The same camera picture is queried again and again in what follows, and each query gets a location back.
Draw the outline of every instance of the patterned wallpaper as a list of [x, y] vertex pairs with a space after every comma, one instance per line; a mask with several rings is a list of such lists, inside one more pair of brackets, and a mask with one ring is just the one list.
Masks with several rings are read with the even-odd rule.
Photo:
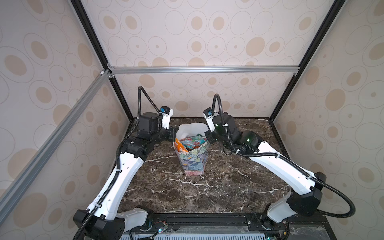
[[0, 240], [69, 240], [101, 190], [128, 119], [107, 81], [0, 227]]
[[333, 0], [83, 0], [114, 66], [298, 64]]
[[0, 196], [99, 75], [66, 0], [0, 3]]
[[[234, 117], [269, 117], [293, 73], [117, 74], [133, 116], [137, 86], [142, 85], [158, 107], [168, 106], [175, 117], [202, 117], [220, 94], [223, 110]], [[154, 109], [142, 95], [142, 113]]]
[[[339, 240], [384, 236], [384, 0], [352, 0], [275, 124], [291, 158], [350, 197], [351, 218], [328, 218]], [[323, 191], [321, 209], [346, 212]]]

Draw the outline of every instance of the white clip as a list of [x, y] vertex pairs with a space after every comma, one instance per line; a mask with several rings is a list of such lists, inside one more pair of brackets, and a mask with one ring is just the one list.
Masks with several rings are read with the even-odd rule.
[[306, 179], [310, 179], [311, 177], [314, 177], [314, 178], [316, 178], [315, 176], [314, 176], [314, 173], [313, 172], [307, 172], [308, 174], [309, 174], [309, 176], [308, 177], [305, 177]]

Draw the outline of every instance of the gift bag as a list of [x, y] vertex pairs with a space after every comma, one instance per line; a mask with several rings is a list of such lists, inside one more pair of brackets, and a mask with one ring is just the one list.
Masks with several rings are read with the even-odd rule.
[[208, 127], [204, 123], [191, 123], [179, 126], [176, 134], [178, 141], [173, 143], [175, 152], [186, 176], [204, 174], [208, 159], [209, 142], [205, 137]]

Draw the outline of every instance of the brown marble tabletop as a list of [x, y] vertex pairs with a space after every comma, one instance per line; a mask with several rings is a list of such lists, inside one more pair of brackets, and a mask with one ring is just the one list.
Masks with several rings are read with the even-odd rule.
[[[240, 131], [251, 130], [280, 151], [267, 120], [236, 118]], [[205, 119], [173, 118], [171, 125]], [[186, 177], [172, 143], [162, 142], [138, 170], [118, 212], [136, 206], [166, 212], [262, 212], [290, 187], [265, 167], [244, 157], [225, 155], [216, 142], [210, 146], [204, 175]]]

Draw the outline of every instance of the orange snack package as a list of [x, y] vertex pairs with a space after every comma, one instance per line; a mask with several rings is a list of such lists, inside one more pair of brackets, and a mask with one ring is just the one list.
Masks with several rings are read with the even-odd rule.
[[189, 152], [177, 138], [175, 138], [175, 147], [178, 152]]

